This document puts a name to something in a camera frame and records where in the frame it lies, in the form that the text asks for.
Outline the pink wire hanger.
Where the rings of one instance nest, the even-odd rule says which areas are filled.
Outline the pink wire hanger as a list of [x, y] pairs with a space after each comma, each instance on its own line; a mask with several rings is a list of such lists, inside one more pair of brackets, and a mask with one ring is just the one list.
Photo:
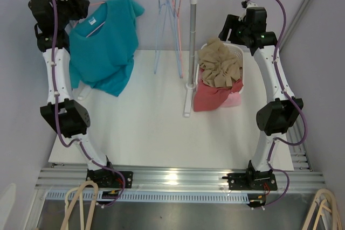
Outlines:
[[180, 9], [181, 9], [181, 0], [172, 0], [174, 5], [174, 20], [175, 20], [175, 34], [176, 34], [176, 43], [177, 43], [177, 66], [178, 74], [181, 79], [184, 77], [183, 72], [183, 59], [182, 59], [182, 42], [181, 42], [181, 27], [180, 27]]

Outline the coral red t-shirt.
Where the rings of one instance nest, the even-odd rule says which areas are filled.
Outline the coral red t-shirt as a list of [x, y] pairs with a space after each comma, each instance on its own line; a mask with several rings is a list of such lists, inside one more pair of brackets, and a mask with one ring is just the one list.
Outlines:
[[204, 84], [200, 79], [197, 92], [194, 96], [193, 109], [195, 112], [216, 110], [222, 107], [222, 103], [227, 99], [230, 93], [239, 93], [242, 87], [242, 79], [236, 81], [232, 88], [210, 87]]

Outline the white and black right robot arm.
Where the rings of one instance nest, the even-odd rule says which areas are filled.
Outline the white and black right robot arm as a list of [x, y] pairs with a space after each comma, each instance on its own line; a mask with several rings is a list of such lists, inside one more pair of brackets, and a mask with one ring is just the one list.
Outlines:
[[266, 89], [267, 104], [256, 114], [260, 130], [253, 158], [244, 173], [229, 173], [226, 178], [230, 190], [277, 190], [272, 169], [276, 140], [284, 138], [303, 108], [303, 100], [291, 91], [279, 62], [278, 41], [274, 32], [266, 30], [267, 12], [250, 2], [242, 16], [228, 15], [219, 34], [228, 40], [246, 46], [256, 61]]

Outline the pink t-shirt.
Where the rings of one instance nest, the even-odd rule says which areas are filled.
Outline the pink t-shirt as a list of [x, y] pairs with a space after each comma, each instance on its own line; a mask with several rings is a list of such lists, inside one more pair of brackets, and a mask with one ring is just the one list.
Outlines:
[[222, 107], [233, 107], [241, 104], [241, 96], [238, 92], [230, 93], [227, 99], [222, 103]]

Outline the teal t-shirt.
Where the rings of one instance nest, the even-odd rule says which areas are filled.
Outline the teal t-shirt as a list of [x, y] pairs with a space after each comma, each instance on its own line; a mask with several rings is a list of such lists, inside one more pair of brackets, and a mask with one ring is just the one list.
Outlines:
[[107, 0], [69, 34], [70, 82], [119, 96], [134, 68], [139, 45], [136, 19], [144, 8], [134, 0]]

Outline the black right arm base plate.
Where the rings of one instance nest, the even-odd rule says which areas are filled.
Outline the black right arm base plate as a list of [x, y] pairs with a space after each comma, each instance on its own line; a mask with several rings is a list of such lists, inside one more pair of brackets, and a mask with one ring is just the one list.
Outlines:
[[268, 186], [270, 191], [277, 191], [277, 181], [272, 171], [250, 173], [228, 173], [222, 177], [227, 180], [229, 189], [236, 191], [252, 190], [263, 191], [264, 186]]

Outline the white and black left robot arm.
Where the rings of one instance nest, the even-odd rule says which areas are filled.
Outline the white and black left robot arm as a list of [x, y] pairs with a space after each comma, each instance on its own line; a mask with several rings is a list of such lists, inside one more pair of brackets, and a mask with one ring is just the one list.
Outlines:
[[87, 161], [87, 180], [99, 187], [115, 185], [116, 174], [108, 157], [93, 145], [87, 132], [91, 119], [86, 108], [72, 96], [70, 83], [70, 43], [65, 30], [72, 20], [86, 18], [87, 0], [30, 0], [36, 24], [37, 45], [47, 68], [49, 93], [40, 114], [57, 133], [61, 144], [75, 145]]

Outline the light blue wire hanger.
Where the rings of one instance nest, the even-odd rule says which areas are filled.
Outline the light blue wire hanger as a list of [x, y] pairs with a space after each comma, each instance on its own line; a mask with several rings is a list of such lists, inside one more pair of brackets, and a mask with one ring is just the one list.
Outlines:
[[163, 15], [164, 8], [166, 8], [166, 1], [158, 0], [158, 15], [156, 20], [155, 33], [155, 58], [154, 58], [154, 74], [157, 73], [158, 63], [161, 55], [161, 41], [164, 36], [166, 14]]
[[183, 78], [183, 61], [181, 51], [181, 29], [180, 29], [180, 8], [181, 0], [166, 0], [172, 37], [177, 62], [177, 71], [180, 79]]

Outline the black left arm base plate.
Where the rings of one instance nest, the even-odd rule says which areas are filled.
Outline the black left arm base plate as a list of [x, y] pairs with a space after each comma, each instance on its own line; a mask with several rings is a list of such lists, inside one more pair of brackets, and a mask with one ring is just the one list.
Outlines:
[[98, 169], [96, 171], [87, 170], [86, 179], [92, 180], [100, 188], [121, 189], [124, 185], [126, 189], [131, 189], [134, 175], [133, 171], [120, 171], [120, 173], [124, 179], [119, 174], [105, 169]]

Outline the tan t-shirt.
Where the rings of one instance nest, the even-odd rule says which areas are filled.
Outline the tan t-shirt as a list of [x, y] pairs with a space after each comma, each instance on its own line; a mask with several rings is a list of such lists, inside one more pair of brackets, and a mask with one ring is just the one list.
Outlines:
[[208, 39], [198, 51], [198, 59], [201, 78], [207, 86], [231, 89], [241, 79], [243, 62], [217, 37]]

